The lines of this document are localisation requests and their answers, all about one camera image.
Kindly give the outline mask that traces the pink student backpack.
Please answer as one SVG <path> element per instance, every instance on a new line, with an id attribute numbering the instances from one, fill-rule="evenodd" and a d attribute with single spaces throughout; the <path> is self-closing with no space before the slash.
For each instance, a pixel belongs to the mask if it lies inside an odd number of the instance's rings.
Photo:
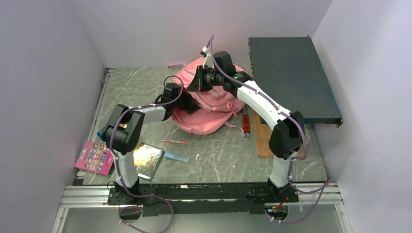
<path id="1" fill-rule="evenodd" d="M 244 136 L 242 127 L 229 123 L 232 116 L 243 110 L 245 102 L 224 91 L 221 86 L 214 86 L 206 92 L 190 92 L 195 100 L 195 106 L 200 109 L 189 114 L 187 111 L 175 109 L 171 120 L 178 128 L 197 135 L 208 135 L 223 125 L 239 128 Z"/>

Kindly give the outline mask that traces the blue treehouse book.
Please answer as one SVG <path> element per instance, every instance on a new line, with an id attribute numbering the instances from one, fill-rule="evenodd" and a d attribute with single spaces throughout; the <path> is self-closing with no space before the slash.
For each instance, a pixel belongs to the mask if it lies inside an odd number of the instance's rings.
<path id="1" fill-rule="evenodd" d="M 100 129 L 99 131 L 97 131 L 97 133 L 96 133 L 97 137 L 98 137 L 99 139 L 101 139 L 101 140 L 103 140 L 102 134 L 103 134 L 103 128 Z"/>

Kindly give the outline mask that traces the pink book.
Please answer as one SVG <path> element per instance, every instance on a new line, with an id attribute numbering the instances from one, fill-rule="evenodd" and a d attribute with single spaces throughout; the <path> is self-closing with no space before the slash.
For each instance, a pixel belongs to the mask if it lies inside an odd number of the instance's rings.
<path id="1" fill-rule="evenodd" d="M 112 165 L 113 156 L 106 144 L 85 141 L 74 167 L 107 176 Z"/>

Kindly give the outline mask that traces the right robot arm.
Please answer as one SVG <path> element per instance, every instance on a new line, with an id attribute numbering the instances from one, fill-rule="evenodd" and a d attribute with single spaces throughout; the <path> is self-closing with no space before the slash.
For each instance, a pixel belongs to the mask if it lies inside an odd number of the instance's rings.
<path id="1" fill-rule="evenodd" d="M 206 92 L 216 86 L 246 103 L 261 116 L 272 130 L 268 146 L 275 158 L 269 180 L 268 196 L 280 201 L 286 196 L 292 169 L 292 161 L 306 144 L 303 115 L 291 112 L 270 98 L 244 71 L 236 71 L 228 52 L 212 54 L 204 47 L 200 52 L 204 61 L 197 66 L 189 92 Z"/>

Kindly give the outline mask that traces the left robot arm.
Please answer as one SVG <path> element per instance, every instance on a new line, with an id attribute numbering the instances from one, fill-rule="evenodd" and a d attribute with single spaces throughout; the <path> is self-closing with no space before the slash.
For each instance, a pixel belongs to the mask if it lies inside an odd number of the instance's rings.
<path id="1" fill-rule="evenodd" d="M 115 106 L 103 128 L 102 141 L 112 152 L 116 183 L 123 187 L 120 197 L 126 203 L 135 203 L 140 196 L 139 177 L 131 152 L 138 145 L 143 125 L 165 121 L 177 110 L 191 115 L 200 109 L 187 90 L 176 83 L 167 83 L 163 93 L 151 104 L 139 107 L 123 104 Z"/>

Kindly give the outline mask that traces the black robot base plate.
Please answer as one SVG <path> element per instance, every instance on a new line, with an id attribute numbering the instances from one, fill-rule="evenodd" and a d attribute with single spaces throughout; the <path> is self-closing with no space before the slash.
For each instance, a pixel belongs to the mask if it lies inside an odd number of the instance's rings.
<path id="1" fill-rule="evenodd" d="M 119 185 L 109 189 L 108 205 L 141 205 L 143 216 L 175 214 L 238 213 L 264 214 L 271 205 L 296 203 L 297 192 L 269 182 L 140 184 L 129 196 Z"/>

